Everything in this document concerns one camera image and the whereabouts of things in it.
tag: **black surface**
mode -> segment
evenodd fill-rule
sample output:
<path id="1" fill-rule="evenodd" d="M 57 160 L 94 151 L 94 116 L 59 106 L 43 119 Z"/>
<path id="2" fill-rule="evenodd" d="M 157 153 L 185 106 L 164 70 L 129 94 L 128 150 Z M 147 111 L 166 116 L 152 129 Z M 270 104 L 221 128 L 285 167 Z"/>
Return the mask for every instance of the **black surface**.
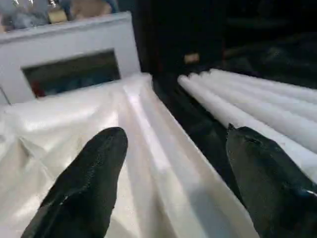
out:
<path id="1" fill-rule="evenodd" d="M 22 238 L 103 238 L 127 146 L 119 127 L 105 129 L 88 141 L 57 178 Z"/>
<path id="2" fill-rule="evenodd" d="M 317 89 L 317 34 L 244 48 L 219 68 Z"/>

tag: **white surface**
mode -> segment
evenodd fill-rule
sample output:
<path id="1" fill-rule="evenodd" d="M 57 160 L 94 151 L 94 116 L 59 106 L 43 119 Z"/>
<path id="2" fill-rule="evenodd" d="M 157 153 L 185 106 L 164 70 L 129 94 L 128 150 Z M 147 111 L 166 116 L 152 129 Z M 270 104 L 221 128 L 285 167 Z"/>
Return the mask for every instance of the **white surface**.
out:
<path id="1" fill-rule="evenodd" d="M 56 177 L 110 126 L 126 131 L 129 146 L 106 237 L 258 238 L 147 75 L 2 109 L 0 235 L 18 238 Z"/>
<path id="2" fill-rule="evenodd" d="M 218 69 L 212 69 L 211 73 L 213 77 L 217 77 L 219 80 L 238 81 L 240 83 L 253 85 L 281 95 L 290 96 L 309 103 L 317 104 L 317 91 L 314 89 L 270 81 L 266 79 L 254 78 Z"/>
<path id="3" fill-rule="evenodd" d="M 226 87 L 223 84 L 217 84 L 212 81 L 201 80 L 202 77 L 198 75 L 193 75 L 192 77 L 193 80 L 198 80 L 204 87 L 207 87 L 248 114 L 260 119 L 274 130 L 288 136 L 311 151 L 317 152 L 316 122 L 272 103 L 267 103 L 261 98 L 244 91 Z"/>
<path id="4" fill-rule="evenodd" d="M 204 72 L 201 76 L 202 77 L 200 77 L 199 80 L 202 80 L 207 84 L 220 84 L 222 87 L 230 88 L 264 102 L 274 104 L 294 114 L 317 122 L 317 104 L 308 103 L 290 96 L 280 95 L 276 92 L 271 92 L 269 89 L 262 89 L 259 86 L 257 87 L 246 82 L 241 82 L 240 80 L 223 80 L 213 73 Z"/>
<path id="5" fill-rule="evenodd" d="M 234 103 L 227 101 L 222 93 L 218 93 L 218 90 L 216 92 L 210 90 L 200 80 L 197 80 L 198 77 L 198 75 L 191 75 L 191 79 L 189 79 L 181 76 L 178 81 L 225 127 L 228 127 L 230 123 L 235 127 L 247 126 L 276 141 L 299 168 L 317 182 L 317 155 L 315 153 L 287 136 L 278 133 L 270 127 L 270 124 L 264 124 L 261 117 L 253 117 L 244 111 L 243 107 L 235 106 Z M 255 100 L 253 103 L 259 107 L 259 110 L 262 109 L 261 105 L 257 104 Z"/>
<path id="6" fill-rule="evenodd" d="M 22 68 L 114 50 L 120 77 L 140 72 L 130 13 L 0 35 L 0 86 L 10 103 L 34 99 Z"/>

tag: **black fabric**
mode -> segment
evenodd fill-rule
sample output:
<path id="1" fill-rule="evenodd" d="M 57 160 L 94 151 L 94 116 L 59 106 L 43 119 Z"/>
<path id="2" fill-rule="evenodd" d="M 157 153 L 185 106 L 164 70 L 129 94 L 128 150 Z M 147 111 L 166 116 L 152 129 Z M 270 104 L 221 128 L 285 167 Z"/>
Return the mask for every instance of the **black fabric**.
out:
<path id="1" fill-rule="evenodd" d="M 99 132 L 57 178 L 22 238 L 103 238 L 128 146 L 122 128 Z"/>
<path id="2" fill-rule="evenodd" d="M 219 68 L 317 89 L 317 34 L 244 48 Z"/>
<path id="3" fill-rule="evenodd" d="M 262 238 L 317 237 L 317 186 L 276 142 L 248 127 L 231 128 L 226 150 Z"/>
<path id="4" fill-rule="evenodd" d="M 243 203 L 225 151 L 226 129 L 191 98 L 176 78 L 165 75 L 153 82 L 153 88 L 169 111 L 191 137 L 228 187 Z"/>

